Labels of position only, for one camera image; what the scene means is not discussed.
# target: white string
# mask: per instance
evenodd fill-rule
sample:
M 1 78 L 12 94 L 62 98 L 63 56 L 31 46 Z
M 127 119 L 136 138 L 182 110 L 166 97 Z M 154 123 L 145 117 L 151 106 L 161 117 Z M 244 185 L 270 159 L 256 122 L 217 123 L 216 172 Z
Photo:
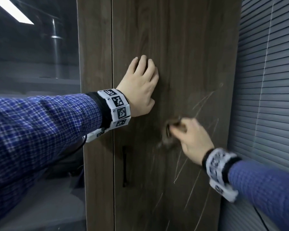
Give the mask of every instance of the white string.
M 271 25 L 272 25 L 272 17 L 273 17 L 273 8 L 274 8 L 274 0 L 272 0 L 272 9 L 271 9 L 271 17 L 270 17 L 269 34 L 267 36 L 267 49 L 269 47 Z M 261 101 L 261 95 L 262 95 L 262 88 L 263 88 L 263 81 L 264 81 L 264 74 L 265 74 L 265 66 L 266 66 L 266 63 L 267 63 L 267 49 L 266 49 L 266 52 L 265 52 L 265 59 L 264 59 L 264 67 L 263 67 L 262 83 L 261 83 L 261 90 L 260 90 L 260 96 L 259 96 L 259 104 L 258 104 L 258 112 L 257 112 L 257 120 L 256 120 L 253 148 L 254 148 L 254 145 L 255 145 L 255 139 L 256 139 L 256 135 L 257 135 L 257 126 L 258 126 L 258 118 L 259 118 L 259 110 L 260 110 L 260 101 Z

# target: wooden cabinet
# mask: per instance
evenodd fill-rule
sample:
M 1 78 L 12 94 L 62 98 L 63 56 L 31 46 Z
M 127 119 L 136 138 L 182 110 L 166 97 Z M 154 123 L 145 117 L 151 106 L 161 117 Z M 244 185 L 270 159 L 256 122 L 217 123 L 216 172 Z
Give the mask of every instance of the wooden cabinet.
M 82 92 L 116 88 L 142 54 L 160 75 L 150 114 L 85 147 L 88 231 L 217 230 L 208 176 L 158 143 L 180 115 L 227 146 L 240 9 L 241 0 L 78 0 Z

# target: person's left hand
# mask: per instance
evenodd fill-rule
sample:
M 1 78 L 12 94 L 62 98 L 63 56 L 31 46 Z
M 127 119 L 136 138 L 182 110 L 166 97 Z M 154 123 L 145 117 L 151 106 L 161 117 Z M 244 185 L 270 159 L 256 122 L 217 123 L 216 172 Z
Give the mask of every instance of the person's left hand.
M 158 69 L 152 59 L 148 60 L 146 71 L 147 56 L 142 55 L 136 67 L 137 62 L 138 58 L 132 60 L 125 76 L 117 86 L 129 102 L 132 117 L 145 115 L 151 111 L 155 103 L 151 95 L 159 78 Z

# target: wood grain surface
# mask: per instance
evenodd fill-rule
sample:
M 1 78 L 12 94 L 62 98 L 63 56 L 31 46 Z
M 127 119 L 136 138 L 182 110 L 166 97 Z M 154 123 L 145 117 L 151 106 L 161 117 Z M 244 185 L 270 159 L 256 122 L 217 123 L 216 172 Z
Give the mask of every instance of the wood grain surface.
M 77 0 L 81 92 L 112 88 L 111 0 Z M 113 135 L 84 146 L 87 230 L 114 230 Z
M 241 0 L 112 0 L 113 82 L 135 56 L 159 69 L 151 113 L 114 131 L 115 226 L 126 230 L 217 230 L 220 196 L 181 152 L 158 148 L 163 123 L 197 117 L 226 147 Z M 123 187 L 123 152 L 126 175 Z

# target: black handle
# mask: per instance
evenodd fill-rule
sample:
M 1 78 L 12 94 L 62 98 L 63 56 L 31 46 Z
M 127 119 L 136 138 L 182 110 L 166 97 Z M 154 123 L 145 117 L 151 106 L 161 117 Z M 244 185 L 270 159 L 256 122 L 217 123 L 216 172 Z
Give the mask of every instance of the black handle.
M 122 147 L 123 151 L 123 187 L 127 186 L 127 179 L 126 179 L 126 147 Z

